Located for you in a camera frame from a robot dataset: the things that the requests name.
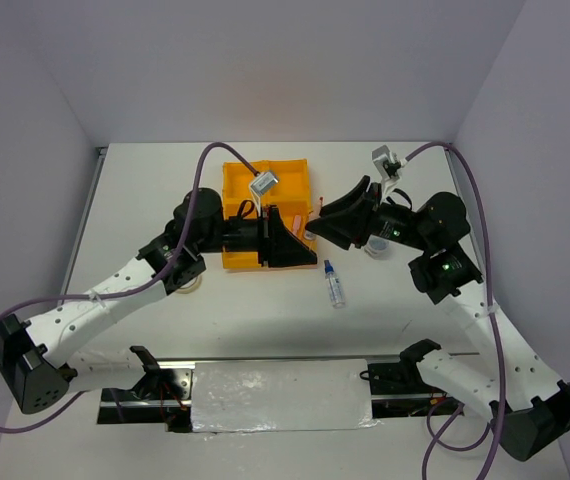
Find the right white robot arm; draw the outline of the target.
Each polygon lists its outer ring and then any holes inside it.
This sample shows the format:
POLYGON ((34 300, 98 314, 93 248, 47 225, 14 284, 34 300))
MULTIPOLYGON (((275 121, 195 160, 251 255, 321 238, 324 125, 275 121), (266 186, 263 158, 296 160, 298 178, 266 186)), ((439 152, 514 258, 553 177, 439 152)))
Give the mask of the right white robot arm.
POLYGON ((469 234, 463 201, 434 194, 413 211, 384 196, 363 177, 306 225, 311 233, 347 250, 372 236, 420 251, 409 264, 416 289, 440 307, 475 347, 489 374, 421 340, 400 354, 400 380, 411 391, 444 391, 488 421, 502 426, 500 445, 526 461, 570 430, 570 382, 527 343, 496 303, 488 301, 481 271, 460 245, 469 234))

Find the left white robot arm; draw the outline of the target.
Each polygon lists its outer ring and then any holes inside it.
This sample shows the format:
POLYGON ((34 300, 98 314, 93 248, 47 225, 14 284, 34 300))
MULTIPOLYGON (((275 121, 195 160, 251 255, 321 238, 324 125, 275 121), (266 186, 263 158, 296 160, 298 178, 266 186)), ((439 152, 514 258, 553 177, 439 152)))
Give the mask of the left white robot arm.
POLYGON ((293 235, 270 206, 256 218, 223 215, 209 188, 186 195, 164 231, 82 300, 20 321, 0 321, 0 373, 24 414, 39 413, 69 392, 129 390, 154 396, 169 372, 142 346, 96 353, 86 345, 136 311, 159 302, 206 269, 204 254, 254 252, 269 268, 314 265, 316 253, 293 235))

